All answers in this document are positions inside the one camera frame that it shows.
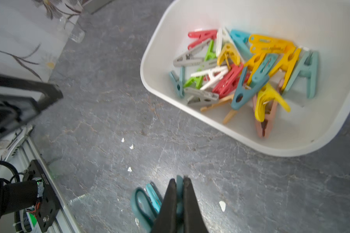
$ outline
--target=gray marble surface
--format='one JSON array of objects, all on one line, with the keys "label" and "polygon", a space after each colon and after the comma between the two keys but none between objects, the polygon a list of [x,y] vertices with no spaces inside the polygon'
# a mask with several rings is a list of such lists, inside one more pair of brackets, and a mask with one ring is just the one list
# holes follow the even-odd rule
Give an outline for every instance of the gray marble surface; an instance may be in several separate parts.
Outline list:
[{"label": "gray marble surface", "polygon": [[322,149],[275,158],[144,88],[141,57],[170,2],[115,0],[83,14],[84,41],[69,41],[53,71],[65,97],[35,120],[33,139],[82,231],[144,232],[132,190],[154,181],[164,193],[180,174],[210,233],[350,233],[350,115]]}]

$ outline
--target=white plastic bowl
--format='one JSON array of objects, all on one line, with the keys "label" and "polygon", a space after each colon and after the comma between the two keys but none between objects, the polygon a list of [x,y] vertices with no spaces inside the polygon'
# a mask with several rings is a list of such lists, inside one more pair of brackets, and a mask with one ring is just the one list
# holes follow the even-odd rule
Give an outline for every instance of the white plastic bowl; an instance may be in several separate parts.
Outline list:
[{"label": "white plastic bowl", "polygon": [[[228,104],[201,113],[186,105],[187,96],[176,96],[170,81],[169,71],[179,74],[174,58],[192,41],[188,32],[223,26],[292,40],[320,53],[315,98],[306,98],[306,80],[300,78],[285,96],[291,112],[279,107],[267,139],[257,136],[250,102],[223,125],[231,110]],[[186,77],[196,69],[186,68]],[[307,154],[334,138],[350,112],[350,0],[175,0],[149,42],[140,75],[156,96],[257,151],[273,156]]]}]

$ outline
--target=paper scrap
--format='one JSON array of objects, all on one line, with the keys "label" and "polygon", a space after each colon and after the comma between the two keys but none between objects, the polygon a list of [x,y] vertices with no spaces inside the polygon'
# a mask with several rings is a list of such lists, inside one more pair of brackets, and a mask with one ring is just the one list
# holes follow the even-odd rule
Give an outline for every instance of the paper scrap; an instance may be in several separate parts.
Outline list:
[{"label": "paper scrap", "polygon": [[221,206],[222,211],[224,212],[225,211],[225,202],[224,201],[220,201],[219,205]]}]

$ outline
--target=screw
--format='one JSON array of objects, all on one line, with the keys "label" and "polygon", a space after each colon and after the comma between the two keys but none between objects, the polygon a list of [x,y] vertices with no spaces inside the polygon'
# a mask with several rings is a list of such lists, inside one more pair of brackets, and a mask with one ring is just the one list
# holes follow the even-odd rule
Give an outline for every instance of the screw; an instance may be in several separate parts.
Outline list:
[{"label": "screw", "polygon": [[47,222],[47,221],[49,221],[49,215],[43,217],[43,222]]}]

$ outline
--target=white curtain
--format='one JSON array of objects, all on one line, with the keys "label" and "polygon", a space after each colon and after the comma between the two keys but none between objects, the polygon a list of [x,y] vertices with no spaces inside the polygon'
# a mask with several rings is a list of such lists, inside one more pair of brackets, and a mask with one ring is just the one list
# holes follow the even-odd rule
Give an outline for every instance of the white curtain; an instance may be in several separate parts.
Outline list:
[{"label": "white curtain", "polygon": [[77,0],[0,0],[0,73],[47,82],[81,11]]}]

